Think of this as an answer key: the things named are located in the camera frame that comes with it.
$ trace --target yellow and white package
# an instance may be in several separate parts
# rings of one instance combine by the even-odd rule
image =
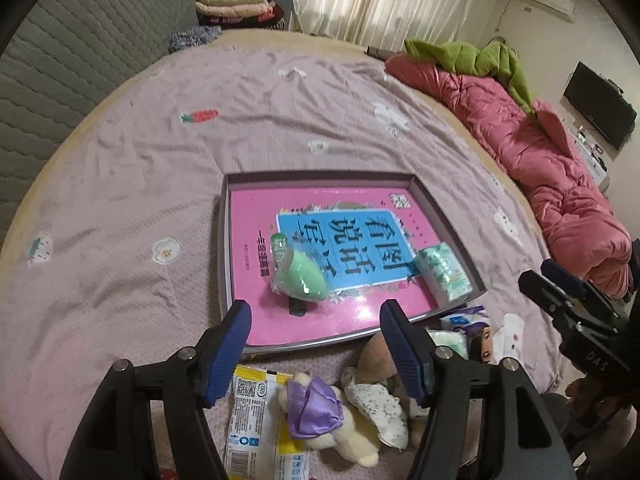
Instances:
[[[226,439],[230,480],[308,480],[309,452],[289,436],[278,389],[291,376],[238,365]]]

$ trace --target barcode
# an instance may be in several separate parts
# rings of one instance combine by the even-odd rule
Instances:
[[[255,389],[258,383],[254,381],[245,381],[238,377],[238,384],[236,384],[236,395],[244,397],[255,397]]]
[[[242,478],[249,476],[249,452],[248,451],[231,451],[231,460],[229,465],[229,474],[239,475]]]

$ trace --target television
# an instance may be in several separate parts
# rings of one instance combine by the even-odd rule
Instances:
[[[578,62],[564,97],[617,150],[636,124],[636,111],[622,97],[622,90],[582,62]]]

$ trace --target green blanket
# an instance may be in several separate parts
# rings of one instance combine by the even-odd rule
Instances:
[[[436,45],[421,40],[404,40],[415,61],[435,62],[455,74],[495,77],[527,114],[533,114],[531,94],[518,58],[506,45],[493,41],[482,50],[470,43],[454,41]]]

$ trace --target bed headboard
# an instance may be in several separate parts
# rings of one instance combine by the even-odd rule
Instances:
[[[39,0],[31,9],[0,57],[0,245],[69,133],[191,25],[194,0]]]

